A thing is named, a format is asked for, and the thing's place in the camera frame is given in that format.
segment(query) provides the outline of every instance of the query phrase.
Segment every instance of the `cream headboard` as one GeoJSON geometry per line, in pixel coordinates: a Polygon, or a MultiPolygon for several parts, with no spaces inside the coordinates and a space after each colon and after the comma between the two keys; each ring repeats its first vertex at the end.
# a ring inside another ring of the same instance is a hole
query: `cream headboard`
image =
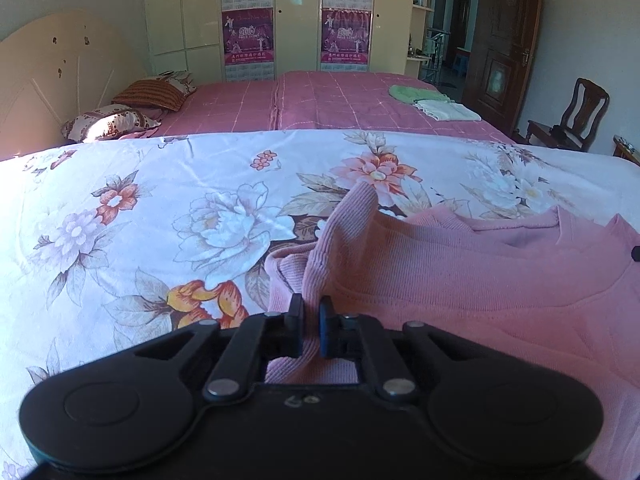
{"type": "Polygon", "coordinates": [[[0,160],[61,146],[63,123],[145,75],[119,33],[85,10],[25,25],[0,43],[0,160]]]}

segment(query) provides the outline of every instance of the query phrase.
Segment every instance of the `dark wooden chair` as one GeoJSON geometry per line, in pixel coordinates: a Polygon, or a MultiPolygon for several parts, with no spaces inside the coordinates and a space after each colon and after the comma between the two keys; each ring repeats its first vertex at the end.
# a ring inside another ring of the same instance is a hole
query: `dark wooden chair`
{"type": "Polygon", "coordinates": [[[545,146],[550,148],[561,148],[563,150],[574,150],[576,152],[588,152],[596,138],[596,134],[598,133],[600,121],[609,108],[609,101],[609,94],[607,94],[603,88],[600,88],[596,83],[589,81],[588,79],[579,78],[578,81],[575,82],[574,98],[564,112],[562,120],[560,121],[560,128],[565,134],[567,134],[565,142],[560,142],[551,135],[551,126],[546,126],[546,124],[537,123],[536,121],[529,121],[527,137],[525,138],[526,144],[530,144],[531,136],[534,136],[541,140],[545,146]],[[574,124],[569,126],[569,118],[571,118],[578,105],[580,86],[584,88],[582,104],[580,105],[578,113],[574,117],[574,124]],[[594,117],[589,132],[583,137],[582,135],[587,129],[591,116],[603,100],[604,104],[602,105],[602,108],[600,108],[594,117]]]}

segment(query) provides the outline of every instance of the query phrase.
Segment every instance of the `white peony print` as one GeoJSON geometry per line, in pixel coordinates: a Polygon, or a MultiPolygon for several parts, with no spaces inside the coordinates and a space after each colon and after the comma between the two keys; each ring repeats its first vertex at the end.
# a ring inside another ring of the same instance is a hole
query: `white peony print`
{"type": "Polygon", "coordinates": [[[511,173],[503,174],[497,162],[492,165],[486,160],[475,160],[471,175],[481,184],[478,191],[485,202],[505,210],[515,208],[520,203],[516,193],[516,177],[511,173]]]}
{"type": "Polygon", "coordinates": [[[319,240],[320,239],[320,235],[322,234],[322,231],[324,230],[326,226],[326,220],[318,220],[318,228],[316,228],[316,238],[319,240]]]}
{"type": "Polygon", "coordinates": [[[212,192],[191,202],[190,212],[174,222],[182,238],[176,262],[204,271],[212,289],[246,273],[272,240],[291,240],[294,222],[265,206],[269,190],[263,182],[244,184],[235,193],[212,192]]]}
{"type": "Polygon", "coordinates": [[[540,177],[540,171],[537,170],[538,168],[532,164],[513,165],[518,187],[516,195],[523,199],[533,212],[543,213],[554,204],[554,200],[549,194],[549,184],[540,177]]]}
{"type": "Polygon", "coordinates": [[[95,209],[67,215],[61,227],[41,238],[36,247],[37,258],[57,272],[67,271],[80,254],[92,251],[96,238],[104,229],[101,221],[102,217],[95,215],[95,209]]]}
{"type": "Polygon", "coordinates": [[[392,216],[393,218],[396,218],[398,220],[405,220],[406,219],[406,216],[397,215],[396,213],[394,213],[393,211],[391,211],[389,209],[378,209],[378,211],[380,211],[383,215],[392,216]]]}

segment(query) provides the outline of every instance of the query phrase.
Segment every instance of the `floral pillow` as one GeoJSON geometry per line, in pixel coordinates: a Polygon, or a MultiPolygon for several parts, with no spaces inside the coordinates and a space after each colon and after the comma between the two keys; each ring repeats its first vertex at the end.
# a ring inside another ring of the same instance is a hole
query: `floral pillow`
{"type": "Polygon", "coordinates": [[[86,112],[62,126],[65,139],[75,142],[118,139],[160,126],[138,110],[123,105],[109,105],[86,112]]]}
{"type": "Polygon", "coordinates": [[[114,97],[111,102],[133,107],[159,107],[177,112],[197,88],[188,72],[166,72],[140,79],[114,97]]]}

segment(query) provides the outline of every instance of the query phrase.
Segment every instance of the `orange flower print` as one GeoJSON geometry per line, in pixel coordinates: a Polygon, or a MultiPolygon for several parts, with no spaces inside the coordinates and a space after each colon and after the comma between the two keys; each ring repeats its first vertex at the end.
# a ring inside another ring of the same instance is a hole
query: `orange flower print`
{"type": "Polygon", "coordinates": [[[97,216],[102,216],[102,223],[109,225],[116,219],[119,211],[131,210],[138,203],[138,184],[129,184],[120,191],[110,189],[100,195],[97,216]]]}
{"type": "Polygon", "coordinates": [[[271,150],[264,150],[262,153],[258,153],[255,158],[254,161],[251,164],[251,167],[254,168],[254,170],[263,170],[264,168],[268,167],[270,162],[273,162],[273,160],[278,156],[277,153],[272,152],[271,150]]]}
{"type": "Polygon", "coordinates": [[[93,196],[100,199],[96,216],[102,217],[102,224],[109,225],[120,211],[129,211],[138,203],[140,187],[133,183],[137,174],[134,171],[125,178],[117,175],[109,177],[105,187],[92,192],[93,196]]]}
{"type": "Polygon", "coordinates": [[[202,280],[193,280],[185,285],[174,286],[167,295],[167,305],[184,316],[178,322],[178,328],[196,323],[203,319],[215,319],[222,328],[235,328],[249,317],[249,313],[242,306],[242,295],[234,282],[220,283],[213,290],[207,290],[202,280]],[[221,316],[213,317],[204,305],[217,300],[217,307],[221,316]]]}
{"type": "Polygon", "coordinates": [[[77,150],[68,150],[65,153],[63,153],[62,155],[60,155],[56,160],[54,160],[51,163],[50,168],[52,170],[55,170],[60,164],[62,164],[65,160],[68,160],[71,158],[71,156],[76,152],[77,150]]]}
{"type": "Polygon", "coordinates": [[[417,171],[415,168],[400,164],[393,153],[375,155],[366,152],[358,157],[347,158],[342,163],[343,166],[331,169],[331,173],[338,177],[336,184],[345,189],[351,189],[359,182],[367,182],[375,188],[380,205],[385,207],[394,204],[392,195],[404,195],[401,184],[405,177],[412,178],[416,182],[422,181],[414,175],[417,171]]]}
{"type": "Polygon", "coordinates": [[[206,290],[202,280],[193,280],[186,285],[174,286],[167,295],[167,304],[178,312],[191,312],[203,301],[215,300],[217,291],[206,290]]]}

